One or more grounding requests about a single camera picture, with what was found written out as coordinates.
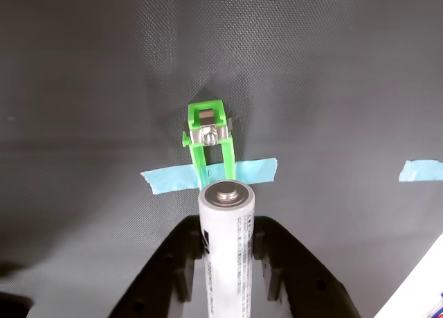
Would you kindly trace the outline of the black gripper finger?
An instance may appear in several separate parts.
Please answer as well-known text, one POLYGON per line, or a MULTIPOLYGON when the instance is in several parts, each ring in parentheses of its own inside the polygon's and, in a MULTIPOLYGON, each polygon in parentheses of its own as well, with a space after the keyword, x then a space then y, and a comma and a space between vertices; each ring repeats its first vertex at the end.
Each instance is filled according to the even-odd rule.
POLYGON ((253 256, 278 317, 359 317, 344 285, 279 222, 255 217, 253 256))
POLYGON ((195 261, 203 255, 199 217, 173 228, 109 314, 114 318, 182 317, 191 301, 195 261))

